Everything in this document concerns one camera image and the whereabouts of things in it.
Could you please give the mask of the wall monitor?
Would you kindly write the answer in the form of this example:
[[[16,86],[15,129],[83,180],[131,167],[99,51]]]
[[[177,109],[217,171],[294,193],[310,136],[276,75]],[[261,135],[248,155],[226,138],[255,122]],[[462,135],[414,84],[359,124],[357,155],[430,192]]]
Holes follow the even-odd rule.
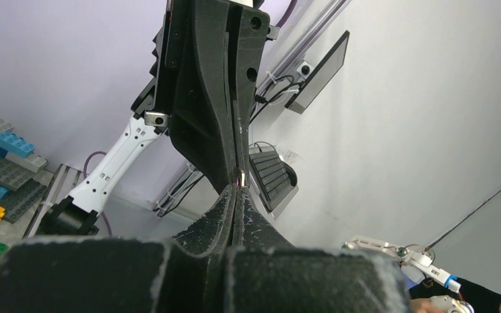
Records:
[[[314,102],[344,66],[349,39],[350,32],[345,31],[284,105],[286,109],[302,114]]]

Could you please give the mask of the grey baseplate with blue bricks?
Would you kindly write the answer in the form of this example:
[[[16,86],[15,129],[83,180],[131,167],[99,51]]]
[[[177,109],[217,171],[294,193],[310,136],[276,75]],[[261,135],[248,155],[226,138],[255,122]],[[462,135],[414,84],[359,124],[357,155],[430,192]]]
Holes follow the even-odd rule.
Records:
[[[43,179],[48,160],[35,146],[14,133],[11,123],[0,119],[0,207],[11,224],[41,200],[48,191]]]

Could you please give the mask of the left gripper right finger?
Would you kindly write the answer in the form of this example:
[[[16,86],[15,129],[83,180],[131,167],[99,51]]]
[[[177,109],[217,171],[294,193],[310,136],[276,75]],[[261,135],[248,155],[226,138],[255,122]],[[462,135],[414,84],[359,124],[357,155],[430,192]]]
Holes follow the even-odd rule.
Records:
[[[237,192],[226,255],[227,312],[410,312],[404,278],[366,250],[297,248]]]

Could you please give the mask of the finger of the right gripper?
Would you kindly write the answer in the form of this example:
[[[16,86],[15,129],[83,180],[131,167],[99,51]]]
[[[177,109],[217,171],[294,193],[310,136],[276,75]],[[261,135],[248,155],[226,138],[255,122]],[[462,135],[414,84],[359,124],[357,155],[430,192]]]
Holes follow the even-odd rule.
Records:
[[[190,1],[189,28],[176,83],[170,138],[217,193],[232,181],[227,144],[226,1]]]
[[[232,117],[235,169],[242,168],[246,174],[249,163],[250,114],[268,27],[269,16],[266,13],[245,5],[237,6],[235,34],[232,39],[232,61],[234,62]]]

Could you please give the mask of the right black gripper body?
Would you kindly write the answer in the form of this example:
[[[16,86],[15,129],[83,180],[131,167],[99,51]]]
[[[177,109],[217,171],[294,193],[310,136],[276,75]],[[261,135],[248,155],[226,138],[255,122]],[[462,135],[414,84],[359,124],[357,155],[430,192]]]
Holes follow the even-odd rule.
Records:
[[[235,34],[235,10],[238,5],[245,5],[262,12],[264,11],[261,9],[261,1],[226,2],[229,5],[226,24],[226,33],[228,34],[226,77],[229,120],[234,97],[232,39]],[[153,40],[155,44],[155,49],[153,50],[155,62],[150,70],[151,79],[131,107],[134,118],[152,128],[169,128],[174,120],[175,89],[182,64],[184,41],[187,37],[187,29],[189,28],[189,3],[190,1],[169,1],[167,3],[163,26]],[[276,40],[280,30],[279,24],[272,22],[269,17],[266,43]]]

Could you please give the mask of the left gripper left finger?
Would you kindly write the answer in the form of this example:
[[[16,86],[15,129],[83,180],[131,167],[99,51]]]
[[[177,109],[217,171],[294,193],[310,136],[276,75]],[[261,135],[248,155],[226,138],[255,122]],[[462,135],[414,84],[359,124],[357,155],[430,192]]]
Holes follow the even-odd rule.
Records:
[[[171,238],[40,235],[0,257],[0,312],[224,312],[236,187]]]

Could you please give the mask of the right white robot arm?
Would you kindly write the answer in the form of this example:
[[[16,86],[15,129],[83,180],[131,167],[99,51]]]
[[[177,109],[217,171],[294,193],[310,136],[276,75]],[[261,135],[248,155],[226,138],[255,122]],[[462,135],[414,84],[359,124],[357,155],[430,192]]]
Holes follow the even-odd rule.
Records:
[[[217,192],[243,186],[262,53],[276,32],[257,1],[168,1],[151,79],[126,128],[89,176],[47,210],[36,234],[96,234],[112,190],[161,136]]]

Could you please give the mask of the black keyboard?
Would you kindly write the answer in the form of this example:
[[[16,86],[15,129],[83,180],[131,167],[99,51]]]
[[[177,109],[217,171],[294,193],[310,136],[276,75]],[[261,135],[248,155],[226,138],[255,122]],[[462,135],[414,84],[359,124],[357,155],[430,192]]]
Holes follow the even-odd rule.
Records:
[[[256,148],[249,155],[251,178],[267,213],[273,213],[297,187],[297,174],[276,150]]]

